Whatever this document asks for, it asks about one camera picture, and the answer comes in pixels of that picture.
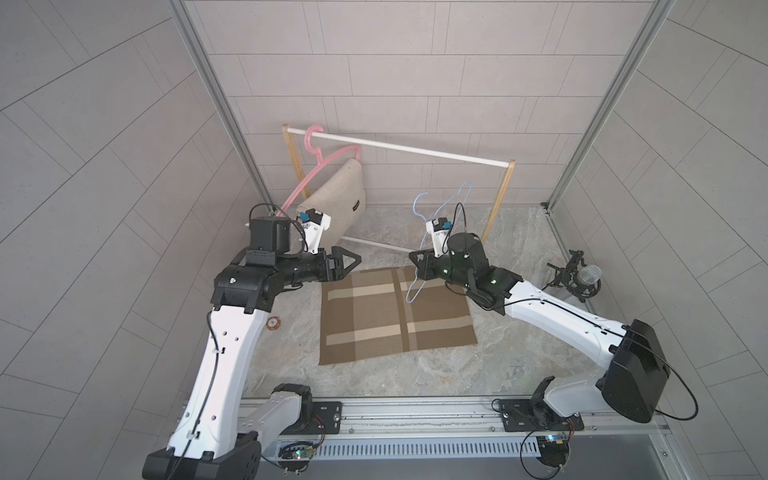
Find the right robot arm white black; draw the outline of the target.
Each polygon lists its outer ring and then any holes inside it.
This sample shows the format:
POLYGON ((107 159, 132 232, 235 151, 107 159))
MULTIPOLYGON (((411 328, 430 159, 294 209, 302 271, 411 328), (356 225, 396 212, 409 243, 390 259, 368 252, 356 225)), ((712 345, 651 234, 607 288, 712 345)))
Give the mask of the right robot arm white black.
POLYGON ((527 322, 594 362, 591 371, 541 381, 524 413, 536 428, 548 430, 582 413, 612 410, 637 423, 648 423, 656 414, 672 369, 647 323, 622 324, 545 293, 491 265, 472 233, 453 234, 432 249, 410 252, 409 258, 418 278, 461 287, 482 309, 527 322))

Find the brown striped scarf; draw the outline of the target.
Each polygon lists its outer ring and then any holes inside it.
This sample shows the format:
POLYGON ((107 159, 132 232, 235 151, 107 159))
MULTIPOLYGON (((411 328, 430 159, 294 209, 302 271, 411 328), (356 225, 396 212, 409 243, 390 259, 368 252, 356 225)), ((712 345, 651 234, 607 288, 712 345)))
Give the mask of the brown striped scarf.
POLYGON ((467 299, 412 267, 353 272, 322 285, 321 365, 475 345, 467 299))

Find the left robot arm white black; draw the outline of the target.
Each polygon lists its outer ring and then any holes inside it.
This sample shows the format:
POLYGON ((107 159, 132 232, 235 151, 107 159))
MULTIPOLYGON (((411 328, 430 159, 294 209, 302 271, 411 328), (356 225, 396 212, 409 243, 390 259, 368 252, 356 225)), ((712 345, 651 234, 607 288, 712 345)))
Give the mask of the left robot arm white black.
POLYGON ((215 278, 207 314, 208 341, 188 405, 168 445, 149 454, 145 479, 253 479, 262 449, 286 429, 310 424, 307 386, 282 384, 238 432, 241 397, 257 340, 276 297, 309 282, 345 278, 359 265, 355 253, 321 247, 329 215, 311 209, 249 221, 250 244, 215 278), (344 263, 345 257, 353 265, 344 263))

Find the pink plastic hanger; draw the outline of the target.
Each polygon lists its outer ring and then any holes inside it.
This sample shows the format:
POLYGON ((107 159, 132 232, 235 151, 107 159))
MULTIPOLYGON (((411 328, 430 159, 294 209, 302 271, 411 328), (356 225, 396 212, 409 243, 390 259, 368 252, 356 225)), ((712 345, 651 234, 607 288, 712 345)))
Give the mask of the pink plastic hanger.
POLYGON ((361 159, 362 148, 360 145, 357 145, 357 144, 346 145, 343 148, 337 150, 336 152, 330 154, 329 156, 325 156, 322 152, 321 147, 312 145, 312 138, 315 135, 320 136, 323 133, 324 133, 324 130, 320 125, 312 125, 306 130, 299 130, 289 126, 288 124, 284 124, 282 126, 283 139, 285 140, 286 146, 288 148, 291 164, 293 166, 294 173, 298 180, 297 186, 295 187, 295 189, 292 191, 292 193, 288 196, 288 198, 285 200, 285 202, 282 205, 282 209, 285 212, 287 208, 289 208, 293 204, 293 202, 297 199, 299 195, 302 195, 304 199, 307 199, 309 197, 310 195, 309 189, 308 189, 309 183, 326 166, 328 166, 329 164, 331 164, 341 156, 344 156, 350 153, 355 154, 355 157, 354 157, 355 160, 361 159), (299 148, 295 141, 296 136, 301 136, 303 138, 304 149, 310 155, 315 157, 316 164, 309 173, 306 173, 304 171, 302 161, 299 159, 300 154, 299 154, 299 148))

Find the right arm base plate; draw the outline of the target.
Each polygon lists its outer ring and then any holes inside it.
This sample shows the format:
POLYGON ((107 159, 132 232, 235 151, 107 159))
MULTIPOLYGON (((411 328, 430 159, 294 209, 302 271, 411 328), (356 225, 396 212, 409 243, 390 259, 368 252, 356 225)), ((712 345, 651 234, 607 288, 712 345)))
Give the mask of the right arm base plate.
POLYGON ((584 422, 579 415, 562 417, 543 401, 533 402, 529 398, 494 399, 491 408, 502 420, 504 430, 511 432, 583 431, 584 422))

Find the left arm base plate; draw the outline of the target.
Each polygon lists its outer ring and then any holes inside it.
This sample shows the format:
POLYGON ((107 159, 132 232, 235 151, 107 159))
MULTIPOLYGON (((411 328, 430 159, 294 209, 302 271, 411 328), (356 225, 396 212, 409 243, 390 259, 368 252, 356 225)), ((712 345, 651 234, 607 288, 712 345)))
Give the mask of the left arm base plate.
POLYGON ((340 431, 343 403, 338 401, 313 401, 309 414, 286 428, 283 435, 318 436, 322 433, 336 435, 340 431))

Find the beige scarf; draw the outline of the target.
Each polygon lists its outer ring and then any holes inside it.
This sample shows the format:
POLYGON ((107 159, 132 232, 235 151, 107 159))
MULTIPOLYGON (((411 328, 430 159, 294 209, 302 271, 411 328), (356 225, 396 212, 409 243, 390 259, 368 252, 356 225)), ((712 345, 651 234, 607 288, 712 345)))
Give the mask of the beige scarf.
POLYGON ((362 217, 366 209, 362 165, 349 159, 320 189, 297 207, 297 214, 309 219, 314 209, 330 217, 319 237, 320 248, 329 250, 362 217))

